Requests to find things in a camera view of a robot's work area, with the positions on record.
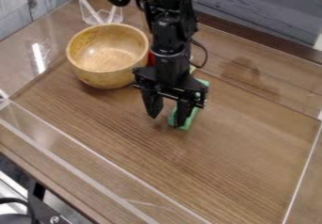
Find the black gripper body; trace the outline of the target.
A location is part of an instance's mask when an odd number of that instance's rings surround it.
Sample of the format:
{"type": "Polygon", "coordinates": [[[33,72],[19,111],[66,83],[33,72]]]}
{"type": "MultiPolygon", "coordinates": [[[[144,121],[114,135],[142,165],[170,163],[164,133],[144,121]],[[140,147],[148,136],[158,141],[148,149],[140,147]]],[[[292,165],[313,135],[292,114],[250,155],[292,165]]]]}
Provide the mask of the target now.
{"type": "Polygon", "coordinates": [[[192,62],[185,51],[164,55],[154,53],[154,66],[137,67],[133,70],[134,87],[152,89],[160,93],[162,99],[176,102],[190,99],[194,91],[202,90],[202,85],[190,73],[192,62]]]}

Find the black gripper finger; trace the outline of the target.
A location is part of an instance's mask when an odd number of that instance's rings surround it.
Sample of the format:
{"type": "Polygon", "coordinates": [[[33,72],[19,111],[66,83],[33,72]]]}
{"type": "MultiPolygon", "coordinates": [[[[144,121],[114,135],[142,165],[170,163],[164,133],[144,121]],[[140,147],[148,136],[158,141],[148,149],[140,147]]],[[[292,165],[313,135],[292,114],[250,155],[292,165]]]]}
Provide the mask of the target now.
{"type": "Polygon", "coordinates": [[[178,109],[176,113],[174,125],[177,128],[185,126],[186,120],[192,115],[194,105],[186,99],[180,99],[178,101],[178,109]]]}
{"type": "Polygon", "coordinates": [[[160,93],[152,89],[141,90],[142,99],[149,116],[154,119],[164,109],[164,99],[160,93]]]}

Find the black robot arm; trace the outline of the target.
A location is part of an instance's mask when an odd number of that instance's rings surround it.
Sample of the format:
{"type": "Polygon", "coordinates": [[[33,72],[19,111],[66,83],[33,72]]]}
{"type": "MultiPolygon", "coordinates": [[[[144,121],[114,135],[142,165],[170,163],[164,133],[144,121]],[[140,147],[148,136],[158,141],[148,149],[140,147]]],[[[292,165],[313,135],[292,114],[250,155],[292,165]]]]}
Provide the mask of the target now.
{"type": "Polygon", "coordinates": [[[125,7],[136,2],[145,13],[153,35],[153,64],[137,67],[134,87],[141,90],[148,114],[156,118],[166,98],[177,102],[173,126],[186,125],[194,110],[205,107],[209,86],[192,75],[192,47],[198,32],[198,17],[193,0],[109,0],[125,7]]]}

